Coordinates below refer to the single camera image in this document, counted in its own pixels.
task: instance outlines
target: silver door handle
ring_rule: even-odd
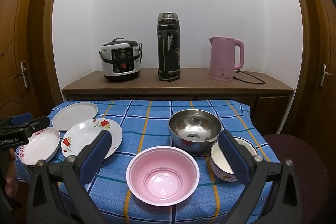
[[[325,64],[322,64],[322,79],[321,79],[321,84],[320,84],[320,87],[323,87],[323,83],[324,83],[324,78],[325,76],[331,76],[331,73],[327,72],[326,71],[327,69],[327,65]]]
[[[16,79],[17,77],[19,77],[20,75],[22,75],[23,84],[25,86],[25,89],[27,89],[27,88],[29,88],[29,81],[28,81],[28,77],[25,75],[25,72],[27,70],[26,62],[25,61],[20,62],[20,68],[21,68],[21,72],[17,73],[15,75],[14,79]]]

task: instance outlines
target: stainless steel bowl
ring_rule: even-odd
[[[200,152],[211,146],[222,130],[221,121],[210,112],[186,109],[169,119],[170,136],[174,143],[188,152]]]

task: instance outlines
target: round stool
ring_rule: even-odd
[[[328,198],[329,177],[319,154],[305,141],[285,134],[263,136],[280,162],[293,161],[300,185],[303,223],[309,224]]]

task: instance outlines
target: wooden door frame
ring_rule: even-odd
[[[14,34],[26,41],[30,81],[43,115],[63,102],[53,54],[53,1],[18,0],[22,16],[16,22]]]
[[[311,103],[311,96],[318,85],[320,72],[320,22],[316,0],[299,0],[303,26],[302,63],[297,89],[291,109],[281,133],[300,136]]]

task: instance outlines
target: black thermos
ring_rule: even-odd
[[[180,71],[180,25],[176,13],[162,13],[157,20],[157,46],[159,50],[159,80],[174,81]]]

